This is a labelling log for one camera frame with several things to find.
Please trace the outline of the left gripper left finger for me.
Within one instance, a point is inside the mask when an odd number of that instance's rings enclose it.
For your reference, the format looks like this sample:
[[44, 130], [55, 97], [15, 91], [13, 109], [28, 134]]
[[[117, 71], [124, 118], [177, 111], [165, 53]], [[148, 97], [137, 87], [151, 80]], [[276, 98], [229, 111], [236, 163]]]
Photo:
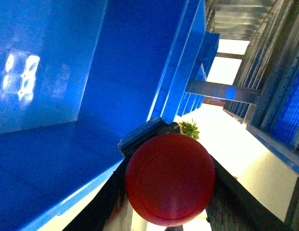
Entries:
[[64, 228], [65, 231], [129, 231], [132, 207], [127, 199], [125, 158], [87, 206]]

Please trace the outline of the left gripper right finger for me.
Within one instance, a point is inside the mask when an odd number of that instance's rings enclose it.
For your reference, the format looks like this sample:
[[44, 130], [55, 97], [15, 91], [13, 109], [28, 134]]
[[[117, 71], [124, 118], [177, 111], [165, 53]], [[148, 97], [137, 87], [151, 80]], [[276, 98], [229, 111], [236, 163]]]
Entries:
[[215, 190], [206, 208], [213, 231], [290, 231], [282, 220], [263, 206], [216, 159]]

